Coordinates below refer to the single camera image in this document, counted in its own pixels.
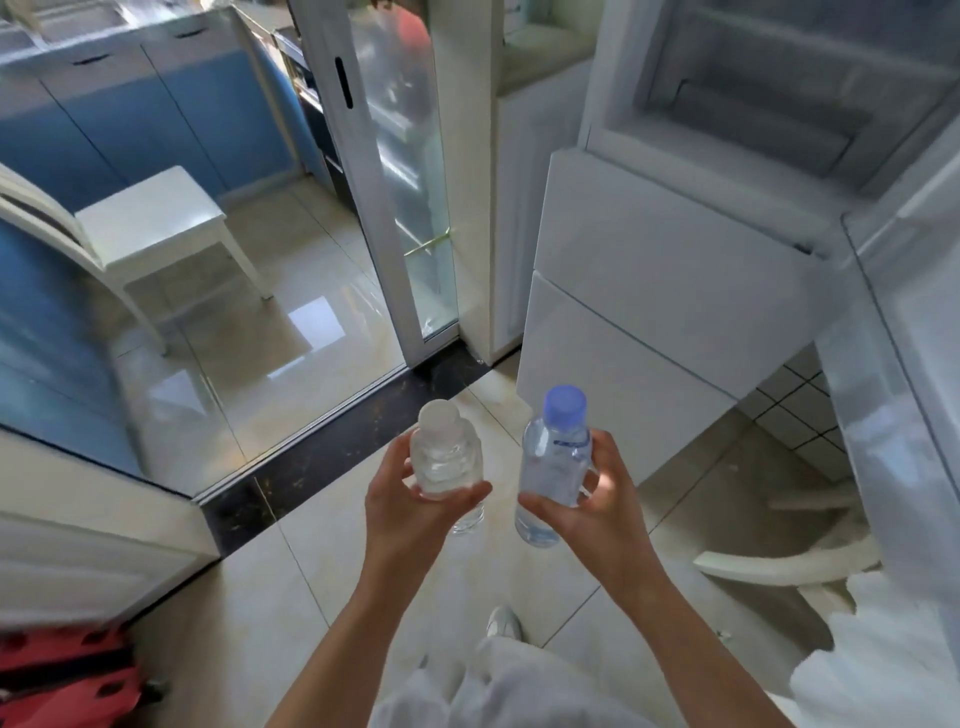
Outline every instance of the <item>right hand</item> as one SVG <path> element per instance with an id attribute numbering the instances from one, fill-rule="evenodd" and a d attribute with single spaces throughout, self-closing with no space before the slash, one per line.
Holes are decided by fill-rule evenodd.
<path id="1" fill-rule="evenodd" d="M 546 522 L 564 541 L 621 609 L 650 587 L 666 580 L 660 559 L 643 522 L 636 487 L 609 432 L 592 429 L 593 464 L 577 505 L 569 508 L 550 498 L 521 493 L 520 505 Z"/>

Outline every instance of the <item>sliding glass door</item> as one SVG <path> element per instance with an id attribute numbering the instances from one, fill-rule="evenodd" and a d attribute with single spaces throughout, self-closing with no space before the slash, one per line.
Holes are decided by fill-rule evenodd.
<path id="1" fill-rule="evenodd" d="M 290 0 L 408 365 L 457 335 L 433 45 L 410 3 Z"/>

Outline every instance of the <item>blue bottle cap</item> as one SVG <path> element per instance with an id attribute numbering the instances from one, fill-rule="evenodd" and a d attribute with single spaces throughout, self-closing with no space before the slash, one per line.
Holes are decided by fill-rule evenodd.
<path id="1" fill-rule="evenodd" d="M 543 421 L 551 427 L 568 432 L 586 419 L 587 395 L 572 384 L 556 386 L 543 398 Z"/>

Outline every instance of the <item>refrigerator drawer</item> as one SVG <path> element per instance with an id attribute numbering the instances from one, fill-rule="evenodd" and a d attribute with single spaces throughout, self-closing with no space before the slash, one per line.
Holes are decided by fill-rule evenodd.
<path id="1" fill-rule="evenodd" d="M 539 409 L 557 384 L 575 384 L 587 394 L 588 423 L 617 438 L 634 482 L 736 404 L 535 271 L 516 390 Z"/>
<path id="2" fill-rule="evenodd" d="M 535 268 L 734 398 L 813 340 L 823 267 L 593 155 L 550 160 Z"/>

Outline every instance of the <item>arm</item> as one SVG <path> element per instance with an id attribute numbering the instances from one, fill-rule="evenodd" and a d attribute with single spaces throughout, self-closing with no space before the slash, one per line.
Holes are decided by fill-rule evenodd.
<path id="1" fill-rule="evenodd" d="M 609 432 L 593 430 L 597 473 L 575 508 L 520 494 L 626 613 L 653 650 L 690 728 L 793 728 L 671 583 L 647 535 L 633 480 Z"/>
<path id="2" fill-rule="evenodd" d="M 483 482 L 427 499 L 403 484 L 413 474 L 409 456 L 410 433 L 387 448 L 367 492 L 367 550 L 356 590 L 267 728 L 367 725 L 400 618 L 450 528 L 491 491 Z"/>

